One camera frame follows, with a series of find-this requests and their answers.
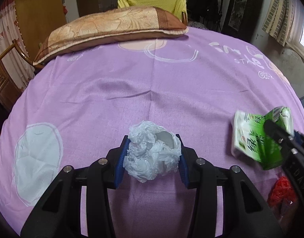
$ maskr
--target bed sheet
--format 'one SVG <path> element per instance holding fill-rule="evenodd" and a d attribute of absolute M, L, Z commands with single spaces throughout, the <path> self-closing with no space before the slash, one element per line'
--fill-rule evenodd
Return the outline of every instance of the bed sheet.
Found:
<path fill-rule="evenodd" d="M 238 109 L 265 114 L 277 106 L 290 107 L 294 128 L 304 132 L 304 109 L 275 65 L 252 45 L 209 30 L 58 56 L 30 81 L 3 125 L 0 211 L 19 234 L 65 165 L 105 157 L 142 120 L 179 133 L 215 166 L 239 165 L 266 199 L 282 172 L 235 159 L 231 121 Z M 125 174 L 108 194 L 117 237 L 187 236 L 195 190 L 186 190 L 178 173 L 144 184 Z M 86 234 L 84 190 L 81 218 Z M 217 220 L 220 234 L 220 193 Z"/>

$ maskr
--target metal screw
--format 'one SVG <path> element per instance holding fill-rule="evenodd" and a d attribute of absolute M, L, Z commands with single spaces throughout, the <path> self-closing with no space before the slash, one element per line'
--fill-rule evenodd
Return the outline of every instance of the metal screw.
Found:
<path fill-rule="evenodd" d="M 103 158 L 101 158 L 101 159 L 98 160 L 98 163 L 101 164 L 101 165 L 105 165 L 105 164 L 108 163 L 108 160 L 107 160 L 107 158 L 103 157 Z"/>
<path fill-rule="evenodd" d="M 295 155 L 298 153 L 297 149 L 291 149 L 291 152 Z"/>
<path fill-rule="evenodd" d="M 235 173 L 238 173 L 238 172 L 240 172 L 240 167 L 239 166 L 232 166 L 231 170 L 234 171 Z"/>
<path fill-rule="evenodd" d="M 63 168 L 63 171 L 66 173 L 70 172 L 71 170 L 72 170 L 71 166 L 64 166 L 64 168 Z"/>
<path fill-rule="evenodd" d="M 206 162 L 206 160 L 201 157 L 196 159 L 196 163 L 198 165 L 203 165 L 203 164 L 205 164 L 205 162 Z"/>

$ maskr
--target green plastic packaging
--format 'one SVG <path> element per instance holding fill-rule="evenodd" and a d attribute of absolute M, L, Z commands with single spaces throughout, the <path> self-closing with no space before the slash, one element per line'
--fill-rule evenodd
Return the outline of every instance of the green plastic packaging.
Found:
<path fill-rule="evenodd" d="M 294 136 L 293 119 L 288 107 L 276 107 L 266 115 L 237 111 L 232 134 L 232 154 L 240 153 L 259 162 L 264 170 L 282 164 L 281 146 L 276 144 L 263 130 L 264 122 L 270 119 Z"/>

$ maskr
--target pillow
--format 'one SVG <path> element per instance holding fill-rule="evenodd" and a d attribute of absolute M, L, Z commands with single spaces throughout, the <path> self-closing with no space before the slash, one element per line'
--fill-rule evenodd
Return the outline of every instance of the pillow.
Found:
<path fill-rule="evenodd" d="M 33 65 L 57 55 L 114 42 L 151 38 L 176 38 L 187 27 L 168 11 L 142 6 L 115 9 L 78 18 L 56 30 L 45 40 Z"/>

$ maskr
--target white plastic bag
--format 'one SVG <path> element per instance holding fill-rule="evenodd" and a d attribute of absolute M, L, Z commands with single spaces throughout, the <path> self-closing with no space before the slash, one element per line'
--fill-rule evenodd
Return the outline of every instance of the white plastic bag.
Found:
<path fill-rule="evenodd" d="M 153 180 L 158 174 L 177 171 L 181 142 L 172 132 L 151 121 L 129 128 L 131 140 L 123 167 L 140 182 Z"/>

